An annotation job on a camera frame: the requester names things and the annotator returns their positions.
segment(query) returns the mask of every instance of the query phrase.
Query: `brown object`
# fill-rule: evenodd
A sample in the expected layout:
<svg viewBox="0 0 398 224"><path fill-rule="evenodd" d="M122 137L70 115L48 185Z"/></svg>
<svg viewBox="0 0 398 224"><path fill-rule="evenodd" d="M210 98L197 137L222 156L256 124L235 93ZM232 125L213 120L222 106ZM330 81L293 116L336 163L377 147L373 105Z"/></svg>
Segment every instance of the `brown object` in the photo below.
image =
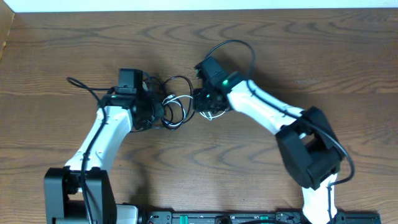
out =
<svg viewBox="0 0 398 224"><path fill-rule="evenodd" d="M86 138L96 102L65 80L109 87L118 69L186 75L212 46L242 39L255 81L292 105L321 108L357 173L336 205L398 222L398 10L320 9L17 14L0 64L0 223L45 220L43 176ZM215 53L247 68L238 45ZM170 91L188 93L182 80ZM340 178L348 175L346 162ZM124 140L110 179L116 201L175 210L300 208L274 137L236 112Z"/></svg>
<svg viewBox="0 0 398 224"><path fill-rule="evenodd" d="M14 12L7 6L7 4L0 0L0 60L3 48L6 46L6 40L11 28Z"/></svg>

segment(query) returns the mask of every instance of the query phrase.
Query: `white background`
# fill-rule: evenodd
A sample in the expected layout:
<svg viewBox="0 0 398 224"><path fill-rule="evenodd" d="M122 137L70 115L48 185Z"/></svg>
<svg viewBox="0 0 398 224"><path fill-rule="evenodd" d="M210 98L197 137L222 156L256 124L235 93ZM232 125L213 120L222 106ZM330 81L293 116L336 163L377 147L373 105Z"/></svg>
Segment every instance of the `white background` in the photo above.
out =
<svg viewBox="0 0 398 224"><path fill-rule="evenodd" d="M398 0L4 0L14 12L398 7Z"/></svg>

